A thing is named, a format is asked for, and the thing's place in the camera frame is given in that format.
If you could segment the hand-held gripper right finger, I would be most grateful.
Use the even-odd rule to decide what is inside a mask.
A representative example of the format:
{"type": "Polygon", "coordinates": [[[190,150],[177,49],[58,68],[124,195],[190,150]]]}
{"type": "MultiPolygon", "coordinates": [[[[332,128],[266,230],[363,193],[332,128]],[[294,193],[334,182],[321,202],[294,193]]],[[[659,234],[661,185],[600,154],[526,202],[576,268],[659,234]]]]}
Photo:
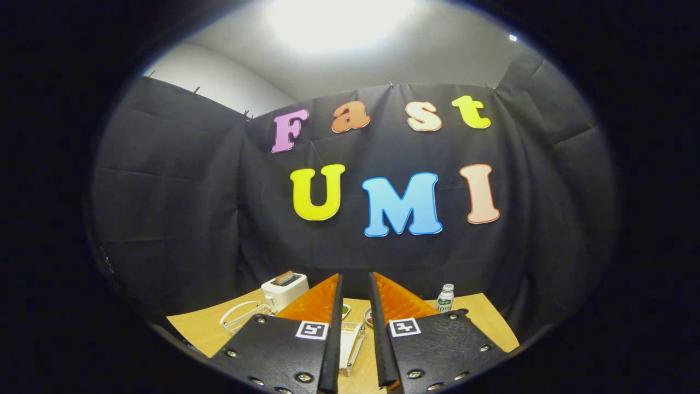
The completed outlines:
{"type": "Polygon", "coordinates": [[[447,393],[508,358],[468,309],[439,312],[382,274],[368,279],[378,385],[388,393],[447,393]]]}

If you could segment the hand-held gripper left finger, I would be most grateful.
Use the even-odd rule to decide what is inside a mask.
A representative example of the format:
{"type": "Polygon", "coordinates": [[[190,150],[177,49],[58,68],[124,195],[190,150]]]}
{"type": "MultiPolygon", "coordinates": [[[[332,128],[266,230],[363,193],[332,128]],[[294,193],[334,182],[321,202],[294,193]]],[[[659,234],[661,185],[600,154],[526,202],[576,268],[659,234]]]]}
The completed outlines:
{"type": "Polygon", "coordinates": [[[338,392],[342,285],[334,274],[277,314],[254,314],[212,363],[264,393],[338,392]]]}

